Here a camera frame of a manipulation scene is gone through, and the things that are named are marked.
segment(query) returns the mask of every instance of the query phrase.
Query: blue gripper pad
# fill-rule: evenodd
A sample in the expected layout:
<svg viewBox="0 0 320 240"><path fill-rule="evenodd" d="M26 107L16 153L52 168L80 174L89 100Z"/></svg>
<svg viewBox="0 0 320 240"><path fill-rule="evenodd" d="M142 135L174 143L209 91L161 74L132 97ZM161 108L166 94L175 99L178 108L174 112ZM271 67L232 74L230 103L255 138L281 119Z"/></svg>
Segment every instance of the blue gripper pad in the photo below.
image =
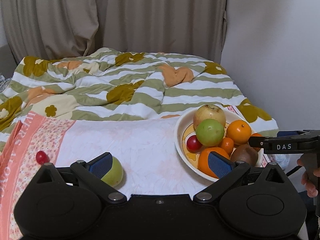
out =
<svg viewBox="0 0 320 240"><path fill-rule="evenodd" d="M235 168L235 163L221 156L216 152L210 152L208 155L208 166L219 179L227 175Z"/></svg>
<svg viewBox="0 0 320 240"><path fill-rule="evenodd" d="M88 164L90 165L89 171L99 179L102 179L112 167L112 155L110 153L100 155Z"/></svg>

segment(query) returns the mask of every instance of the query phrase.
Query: brown kiwi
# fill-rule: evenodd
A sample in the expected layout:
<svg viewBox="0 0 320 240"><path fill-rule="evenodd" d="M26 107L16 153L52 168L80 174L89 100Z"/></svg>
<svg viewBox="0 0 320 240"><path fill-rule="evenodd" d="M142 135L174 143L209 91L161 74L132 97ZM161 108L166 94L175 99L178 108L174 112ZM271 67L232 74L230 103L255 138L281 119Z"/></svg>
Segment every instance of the brown kiwi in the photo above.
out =
<svg viewBox="0 0 320 240"><path fill-rule="evenodd" d="M258 153L248 144L243 144L234 150L230 157L230 160L232 162L245 161L246 163L249 163L251 166L255 166L258 161Z"/></svg>

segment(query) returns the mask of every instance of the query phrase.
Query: screw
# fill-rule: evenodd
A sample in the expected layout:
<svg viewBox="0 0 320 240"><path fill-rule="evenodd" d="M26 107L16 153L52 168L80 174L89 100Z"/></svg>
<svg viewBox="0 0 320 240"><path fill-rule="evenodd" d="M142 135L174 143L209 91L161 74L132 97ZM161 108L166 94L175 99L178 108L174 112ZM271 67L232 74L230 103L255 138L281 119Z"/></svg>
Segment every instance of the screw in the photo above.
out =
<svg viewBox="0 0 320 240"><path fill-rule="evenodd" d="M162 198L156 199L156 204L163 204L164 200Z"/></svg>
<svg viewBox="0 0 320 240"><path fill-rule="evenodd" d="M108 195L108 198L113 201L118 201L124 198L124 195L120 192L112 192Z"/></svg>
<svg viewBox="0 0 320 240"><path fill-rule="evenodd" d="M205 200L209 200L212 198L212 195L208 192L199 192L197 195L196 195L196 198L197 199L200 199L202 201L205 201Z"/></svg>

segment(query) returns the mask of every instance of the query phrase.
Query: small orange fruit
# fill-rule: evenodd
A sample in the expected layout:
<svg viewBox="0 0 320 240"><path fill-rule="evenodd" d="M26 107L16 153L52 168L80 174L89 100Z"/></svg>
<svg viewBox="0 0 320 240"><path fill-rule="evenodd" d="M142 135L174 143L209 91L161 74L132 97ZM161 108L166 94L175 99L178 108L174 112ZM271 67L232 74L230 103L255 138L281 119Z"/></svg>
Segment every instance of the small orange fruit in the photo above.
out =
<svg viewBox="0 0 320 240"><path fill-rule="evenodd" d="M235 144L246 144L251 136L250 125L243 120L235 120L227 128L227 137Z"/></svg>
<svg viewBox="0 0 320 240"><path fill-rule="evenodd" d="M231 156L234 146L235 146L235 143L231 138L228 138L228 137L223 138L219 144L219 147L224 149L229 156Z"/></svg>
<svg viewBox="0 0 320 240"><path fill-rule="evenodd" d="M227 158L230 160L229 155L226 153L226 151L220 147L209 147L204 149L199 156L198 159L198 170L202 171L204 174L207 174L211 177L214 177L218 179L217 175L214 174L212 170L210 170L209 165L208 165L208 156L210 152L217 152L218 154L222 155L223 157Z"/></svg>
<svg viewBox="0 0 320 240"><path fill-rule="evenodd" d="M253 133L251 136L262 136L262 135L256 132L256 133ZM260 151L261 148L254 147L254 149L258 152L258 151Z"/></svg>

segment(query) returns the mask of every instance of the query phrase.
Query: bowl rim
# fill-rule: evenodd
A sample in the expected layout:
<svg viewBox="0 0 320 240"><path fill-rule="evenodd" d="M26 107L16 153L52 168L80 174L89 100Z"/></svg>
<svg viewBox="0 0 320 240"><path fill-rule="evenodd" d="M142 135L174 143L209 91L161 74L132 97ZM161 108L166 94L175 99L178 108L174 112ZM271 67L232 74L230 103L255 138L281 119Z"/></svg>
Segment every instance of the bowl rim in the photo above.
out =
<svg viewBox="0 0 320 240"><path fill-rule="evenodd" d="M219 179L216 179L216 178L213 178L205 173L203 173L202 171L198 170L197 168L195 168L191 162L188 161L187 157L184 155L184 152L180 149L180 141L178 141L178 127L180 126L180 123L182 122L182 120L187 116L189 115L191 112L196 112L198 110L198 108L195 108L195 109L191 109L190 111L187 111L185 112L182 116L179 117L178 121L176 122L176 125L174 127L174 144L175 144L175 147L177 149L177 152L180 156L180 158L184 161L184 163L190 168L192 169L195 173L197 173L199 176L207 179L207 180L210 180L212 182L216 182L218 181ZM247 122L246 120L244 120L241 116L239 116L238 114L235 114L233 113L232 111L229 111L225 108L222 108L223 111L225 112L228 112L228 114L232 114L234 116L236 116L238 119L240 120L243 120L245 122ZM256 133L256 131L251 127L251 130L252 130L252 133ZM258 157L258 161L261 159L260 158L260 155L263 154L263 149L261 149L258 154L259 154L259 157Z"/></svg>

